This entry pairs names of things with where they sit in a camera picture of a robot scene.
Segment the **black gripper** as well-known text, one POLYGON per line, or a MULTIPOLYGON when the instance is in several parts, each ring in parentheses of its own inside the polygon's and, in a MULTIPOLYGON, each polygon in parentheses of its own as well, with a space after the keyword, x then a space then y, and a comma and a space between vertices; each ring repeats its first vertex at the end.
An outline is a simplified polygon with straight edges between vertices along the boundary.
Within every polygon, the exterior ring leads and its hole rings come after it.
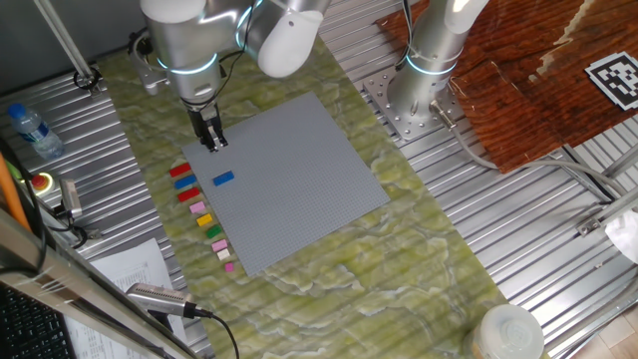
POLYGON ((211 153, 217 152, 217 146, 214 138, 218 140, 218 146, 220 148, 228 145, 228 141, 223 134, 218 105, 216 102, 207 106, 187 105, 186 108, 195 135, 199 138, 200 143, 211 153))

